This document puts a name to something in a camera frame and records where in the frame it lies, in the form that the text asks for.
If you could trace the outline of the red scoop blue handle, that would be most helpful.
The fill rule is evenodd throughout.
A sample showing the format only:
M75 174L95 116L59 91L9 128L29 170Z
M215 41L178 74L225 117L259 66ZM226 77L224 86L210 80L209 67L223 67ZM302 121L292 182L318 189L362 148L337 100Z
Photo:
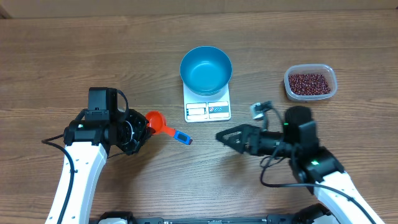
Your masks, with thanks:
M193 139L189 135L168 127L165 116L159 111L148 112L146 114L146 119L149 122L147 126L152 130L153 134L165 133L186 145L191 145L193 142Z

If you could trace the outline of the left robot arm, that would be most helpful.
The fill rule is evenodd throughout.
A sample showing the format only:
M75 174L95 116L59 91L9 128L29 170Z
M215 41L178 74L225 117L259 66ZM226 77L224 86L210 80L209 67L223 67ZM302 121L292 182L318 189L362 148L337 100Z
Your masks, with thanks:
M137 153L151 137L148 120L133 109L83 109L65 128L62 174L47 223L88 223L96 185L111 146Z

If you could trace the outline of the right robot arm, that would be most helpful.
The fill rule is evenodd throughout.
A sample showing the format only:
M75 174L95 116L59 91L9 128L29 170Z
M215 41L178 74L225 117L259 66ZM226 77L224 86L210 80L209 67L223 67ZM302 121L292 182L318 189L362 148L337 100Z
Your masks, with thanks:
M306 188L320 201L296 214L294 223L382 223L383 220L363 199L341 162L317 136L312 111L293 106L278 115L281 132L242 124L218 132L216 140L240 154L261 156L260 183L270 188ZM294 183L271 184L265 181L268 168L283 159L295 178Z

